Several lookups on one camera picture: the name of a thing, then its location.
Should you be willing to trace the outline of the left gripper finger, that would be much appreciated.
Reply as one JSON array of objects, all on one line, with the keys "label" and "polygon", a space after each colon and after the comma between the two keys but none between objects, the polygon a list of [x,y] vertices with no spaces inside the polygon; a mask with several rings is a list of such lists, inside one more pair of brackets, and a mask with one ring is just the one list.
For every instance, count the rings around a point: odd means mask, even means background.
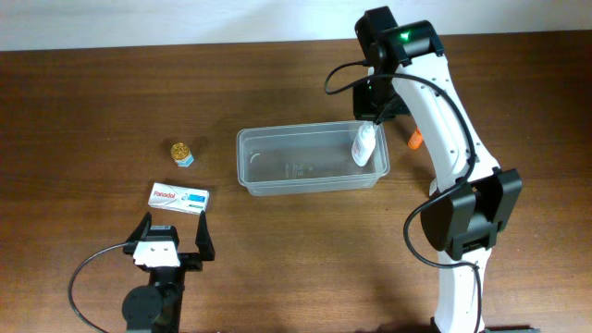
[{"label": "left gripper finger", "polygon": [[202,261],[215,260],[216,250],[207,226],[205,211],[202,211],[199,215],[198,228],[195,237],[195,245],[198,248],[198,254]]},{"label": "left gripper finger", "polygon": [[139,225],[130,233],[127,242],[138,242],[145,239],[152,225],[152,215],[146,212]]}]

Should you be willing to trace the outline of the white Panadol box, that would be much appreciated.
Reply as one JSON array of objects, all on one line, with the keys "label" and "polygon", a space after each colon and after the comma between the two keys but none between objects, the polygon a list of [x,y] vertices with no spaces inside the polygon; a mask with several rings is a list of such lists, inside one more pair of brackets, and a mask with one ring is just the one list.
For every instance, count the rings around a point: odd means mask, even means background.
[{"label": "white Panadol box", "polygon": [[206,190],[156,182],[151,189],[148,205],[152,208],[199,215],[206,210],[209,196],[210,193]]}]

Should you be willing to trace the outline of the white spray bottle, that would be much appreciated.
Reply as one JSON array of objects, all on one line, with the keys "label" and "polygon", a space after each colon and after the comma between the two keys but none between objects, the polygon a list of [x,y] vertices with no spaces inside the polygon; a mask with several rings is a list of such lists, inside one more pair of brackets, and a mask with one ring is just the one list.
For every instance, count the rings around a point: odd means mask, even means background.
[{"label": "white spray bottle", "polygon": [[358,167],[364,167],[376,147],[376,129],[374,122],[366,121],[356,132],[353,140],[351,155]]}]

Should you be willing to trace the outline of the orange tablet tube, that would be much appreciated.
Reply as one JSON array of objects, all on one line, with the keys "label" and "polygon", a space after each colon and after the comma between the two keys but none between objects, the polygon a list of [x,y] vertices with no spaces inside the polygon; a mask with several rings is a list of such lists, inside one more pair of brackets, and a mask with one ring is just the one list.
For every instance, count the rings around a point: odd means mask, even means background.
[{"label": "orange tablet tube", "polygon": [[407,145],[410,149],[417,150],[421,147],[423,141],[424,139],[421,131],[418,128],[416,128],[411,137],[409,138]]}]

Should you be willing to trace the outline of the dark bottle white cap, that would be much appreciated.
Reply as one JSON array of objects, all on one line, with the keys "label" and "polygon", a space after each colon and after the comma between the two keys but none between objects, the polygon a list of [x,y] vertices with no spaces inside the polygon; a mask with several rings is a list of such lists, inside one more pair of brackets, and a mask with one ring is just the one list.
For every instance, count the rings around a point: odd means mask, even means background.
[{"label": "dark bottle white cap", "polygon": [[433,179],[429,186],[428,195],[432,196],[438,190],[438,180]]}]

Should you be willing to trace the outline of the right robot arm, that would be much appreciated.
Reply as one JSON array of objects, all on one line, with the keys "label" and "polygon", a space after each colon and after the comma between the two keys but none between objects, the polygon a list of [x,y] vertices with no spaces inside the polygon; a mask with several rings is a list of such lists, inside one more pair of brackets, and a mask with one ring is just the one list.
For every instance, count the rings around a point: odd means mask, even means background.
[{"label": "right robot arm", "polygon": [[472,126],[452,83],[444,46],[426,21],[400,25],[386,6],[370,9],[354,26],[369,67],[353,87],[356,119],[381,124],[413,117],[436,177],[418,217],[438,254],[419,261],[439,271],[437,332],[483,332],[487,260],[506,228],[523,183],[504,170]]}]

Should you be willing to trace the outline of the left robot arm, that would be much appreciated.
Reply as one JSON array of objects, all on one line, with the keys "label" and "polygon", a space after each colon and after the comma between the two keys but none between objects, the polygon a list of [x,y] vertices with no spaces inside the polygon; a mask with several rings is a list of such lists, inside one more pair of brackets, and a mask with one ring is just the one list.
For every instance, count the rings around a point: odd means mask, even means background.
[{"label": "left robot arm", "polygon": [[131,290],[122,303],[128,332],[179,332],[185,275],[202,271],[203,263],[216,257],[205,212],[199,214],[195,245],[193,253],[179,252],[177,229],[154,226],[152,215],[144,215],[123,248],[123,253],[149,274],[148,283]]}]

